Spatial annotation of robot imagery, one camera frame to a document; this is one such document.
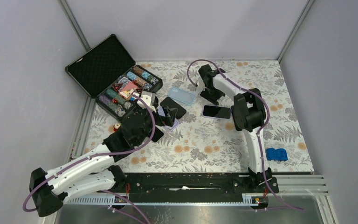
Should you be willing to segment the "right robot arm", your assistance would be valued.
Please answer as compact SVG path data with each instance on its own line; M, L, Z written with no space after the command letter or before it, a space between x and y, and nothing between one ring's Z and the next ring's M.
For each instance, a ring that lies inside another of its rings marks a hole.
M263 128L268 121L264 101L257 88L244 90L233 80L224 75L220 69L213 70L210 65L203 65L199 69L198 84L203 84L200 96L218 105L218 99L227 96L233 100L231 115L237 131L243 131L248 155L248 181L250 189L261 192L272 178L271 170L267 166L265 146L263 142Z

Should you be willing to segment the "light blue phone case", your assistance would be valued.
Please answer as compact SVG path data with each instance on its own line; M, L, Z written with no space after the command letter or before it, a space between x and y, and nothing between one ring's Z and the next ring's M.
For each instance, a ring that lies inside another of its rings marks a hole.
M193 93L182 90L178 87L172 87L167 95L168 97L177 100L185 105L192 105L196 98Z

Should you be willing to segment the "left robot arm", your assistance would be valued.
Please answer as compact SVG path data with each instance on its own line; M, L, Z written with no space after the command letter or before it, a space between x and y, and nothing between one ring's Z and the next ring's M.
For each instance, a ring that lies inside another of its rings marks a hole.
M71 199L95 191L122 191L125 175L115 162L143 149L158 136L158 126L173 126L177 108L147 106L124 119L121 126L88 153L64 165L45 171L31 172L29 195L23 203L25 212L46 217L57 212Z

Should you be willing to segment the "black phone from blue case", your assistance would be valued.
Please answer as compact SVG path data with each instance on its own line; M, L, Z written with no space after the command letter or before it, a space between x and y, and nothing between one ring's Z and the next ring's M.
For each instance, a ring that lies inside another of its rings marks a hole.
M162 102L160 103L160 106L161 107L168 106L170 109L176 108L177 109L177 113L175 115L176 119L181 119L187 113L187 110L181 105L179 105L176 101L174 101L171 97L166 97L165 99L163 99Z

